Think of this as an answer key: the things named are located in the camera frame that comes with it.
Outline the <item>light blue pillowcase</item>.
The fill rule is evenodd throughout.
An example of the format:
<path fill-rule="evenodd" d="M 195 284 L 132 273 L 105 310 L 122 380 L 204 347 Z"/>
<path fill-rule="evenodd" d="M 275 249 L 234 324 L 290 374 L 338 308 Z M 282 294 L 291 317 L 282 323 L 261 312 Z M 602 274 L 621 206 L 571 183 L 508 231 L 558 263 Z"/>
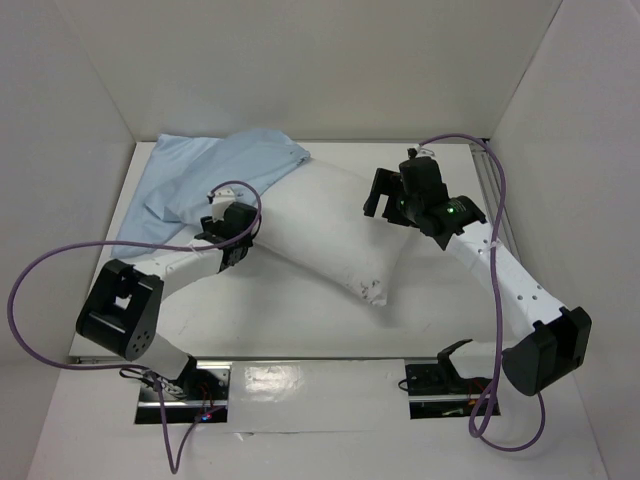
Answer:
<path fill-rule="evenodd" d="M 117 234 L 119 241 L 165 244 L 211 213 L 207 194 L 229 181 L 237 199 L 260 195 L 311 158 L 279 130 L 252 129 L 226 138 L 158 137 Z"/>

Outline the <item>white pillow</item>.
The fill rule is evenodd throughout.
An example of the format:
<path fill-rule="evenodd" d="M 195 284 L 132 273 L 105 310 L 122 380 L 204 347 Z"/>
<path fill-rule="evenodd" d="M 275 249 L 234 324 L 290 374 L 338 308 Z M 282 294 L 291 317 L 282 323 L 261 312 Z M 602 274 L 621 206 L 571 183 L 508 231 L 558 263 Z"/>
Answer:
<path fill-rule="evenodd" d="M 383 306 L 408 233 L 364 216 L 369 191 L 368 180 L 309 159 L 260 195 L 257 242 Z"/>

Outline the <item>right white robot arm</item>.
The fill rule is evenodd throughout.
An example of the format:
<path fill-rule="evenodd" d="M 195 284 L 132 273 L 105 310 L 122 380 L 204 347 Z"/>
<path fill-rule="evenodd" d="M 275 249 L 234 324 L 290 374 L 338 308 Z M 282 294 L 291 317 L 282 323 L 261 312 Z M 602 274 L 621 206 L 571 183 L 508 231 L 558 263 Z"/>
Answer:
<path fill-rule="evenodd" d="M 489 292 L 500 294 L 502 317 L 518 340 L 503 351 L 501 364 L 520 393 L 533 396 L 582 365 L 590 316 L 581 307 L 568 309 L 493 239 L 485 214 L 469 197 L 449 195 L 434 159 L 411 158 L 398 171 L 377 169 L 366 216 L 375 214 L 381 196 L 388 198 L 384 219 L 434 239 Z"/>

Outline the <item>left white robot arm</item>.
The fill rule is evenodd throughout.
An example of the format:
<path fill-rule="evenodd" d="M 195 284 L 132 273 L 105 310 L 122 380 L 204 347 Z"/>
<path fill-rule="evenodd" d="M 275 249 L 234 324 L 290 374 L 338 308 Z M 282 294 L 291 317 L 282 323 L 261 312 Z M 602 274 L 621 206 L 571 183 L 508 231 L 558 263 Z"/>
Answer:
<path fill-rule="evenodd" d="M 216 394 L 220 381 L 196 359 L 156 332 L 161 303 L 170 295 L 243 260 L 259 224 L 255 207 L 233 202 L 222 217 L 201 219 L 202 232 L 184 251 L 136 264 L 103 265 L 76 321 L 76 332 L 116 356 L 155 373 L 176 399 Z"/>

